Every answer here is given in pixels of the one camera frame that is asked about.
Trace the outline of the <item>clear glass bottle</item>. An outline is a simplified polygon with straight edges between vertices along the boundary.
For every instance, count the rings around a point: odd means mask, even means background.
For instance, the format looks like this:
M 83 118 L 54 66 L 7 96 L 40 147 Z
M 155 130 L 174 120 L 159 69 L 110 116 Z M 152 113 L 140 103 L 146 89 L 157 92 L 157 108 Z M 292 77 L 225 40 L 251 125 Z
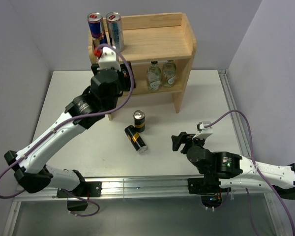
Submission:
M 152 61 L 147 69 L 147 87 L 151 91 L 157 91 L 161 85 L 161 70 L 158 61 Z
M 162 67 L 162 85 L 172 87 L 176 80 L 176 64 L 174 60 L 167 60 Z

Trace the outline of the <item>blue silver Red Bull can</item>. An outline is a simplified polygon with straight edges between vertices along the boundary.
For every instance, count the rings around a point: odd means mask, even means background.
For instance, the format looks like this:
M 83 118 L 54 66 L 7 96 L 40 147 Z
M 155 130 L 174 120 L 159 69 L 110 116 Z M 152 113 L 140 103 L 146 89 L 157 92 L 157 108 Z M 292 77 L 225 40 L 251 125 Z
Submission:
M 107 44 L 108 40 L 102 15 L 98 12 L 93 12 L 87 16 L 87 20 L 94 47 L 97 48 L 100 44 Z

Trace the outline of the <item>silver light-blue energy can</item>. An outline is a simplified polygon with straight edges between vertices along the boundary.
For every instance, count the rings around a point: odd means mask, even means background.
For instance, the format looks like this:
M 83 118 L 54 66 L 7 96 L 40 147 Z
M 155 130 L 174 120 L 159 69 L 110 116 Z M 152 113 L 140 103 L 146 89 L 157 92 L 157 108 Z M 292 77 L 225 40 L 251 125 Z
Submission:
M 106 15 L 106 23 L 109 33 L 110 44 L 120 52 L 124 50 L 124 37 L 122 31 L 121 16 L 117 12 Z

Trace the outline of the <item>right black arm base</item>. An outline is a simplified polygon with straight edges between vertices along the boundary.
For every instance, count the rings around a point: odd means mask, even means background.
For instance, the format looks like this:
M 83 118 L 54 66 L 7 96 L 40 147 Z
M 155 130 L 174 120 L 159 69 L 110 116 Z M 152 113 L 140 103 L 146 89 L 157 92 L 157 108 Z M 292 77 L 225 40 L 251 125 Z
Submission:
M 187 183 L 189 194 L 200 195 L 206 210 L 221 207 L 231 191 L 231 188 L 220 187 L 221 181 L 217 177 L 188 178 Z

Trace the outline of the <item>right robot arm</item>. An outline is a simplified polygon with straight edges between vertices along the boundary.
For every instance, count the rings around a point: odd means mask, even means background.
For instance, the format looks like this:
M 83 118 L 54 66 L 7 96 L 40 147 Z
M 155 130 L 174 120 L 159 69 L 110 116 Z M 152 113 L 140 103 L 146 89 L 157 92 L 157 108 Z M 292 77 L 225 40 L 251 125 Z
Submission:
M 172 150 L 178 151 L 184 145 L 181 153 L 201 174 L 187 180 L 191 194 L 209 195 L 247 188 L 275 190 L 282 199 L 295 200 L 295 163 L 275 166 L 227 151 L 211 152 L 204 147 L 204 139 L 186 132 L 171 139 Z

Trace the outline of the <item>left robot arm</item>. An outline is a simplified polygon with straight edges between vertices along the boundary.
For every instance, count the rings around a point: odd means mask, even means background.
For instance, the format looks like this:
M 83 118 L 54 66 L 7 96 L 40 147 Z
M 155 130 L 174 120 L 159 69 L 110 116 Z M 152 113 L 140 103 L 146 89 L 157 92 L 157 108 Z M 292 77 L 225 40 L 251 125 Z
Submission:
M 32 194 L 53 187 L 74 196 L 85 193 L 86 181 L 79 171 L 53 168 L 47 162 L 73 138 L 117 111 L 118 98 L 124 92 L 132 93 L 135 87 L 130 62 L 119 64 L 114 60 L 91 68 L 94 76 L 90 86 L 65 107 L 53 125 L 27 147 L 4 155 L 24 191 Z

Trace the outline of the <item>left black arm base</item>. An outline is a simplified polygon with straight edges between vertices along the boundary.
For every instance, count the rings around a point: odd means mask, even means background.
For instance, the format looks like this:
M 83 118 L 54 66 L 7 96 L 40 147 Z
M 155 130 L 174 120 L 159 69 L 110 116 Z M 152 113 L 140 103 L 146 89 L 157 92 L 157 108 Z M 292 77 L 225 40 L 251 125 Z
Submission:
M 67 209 L 69 211 L 78 212 L 84 211 L 88 207 L 88 202 L 80 200 L 84 198 L 86 200 L 91 200 L 91 198 L 97 198 L 101 196 L 102 182 L 100 181 L 87 181 L 82 183 L 76 189 L 69 191 L 58 189 L 56 197 L 58 199 L 67 199 Z

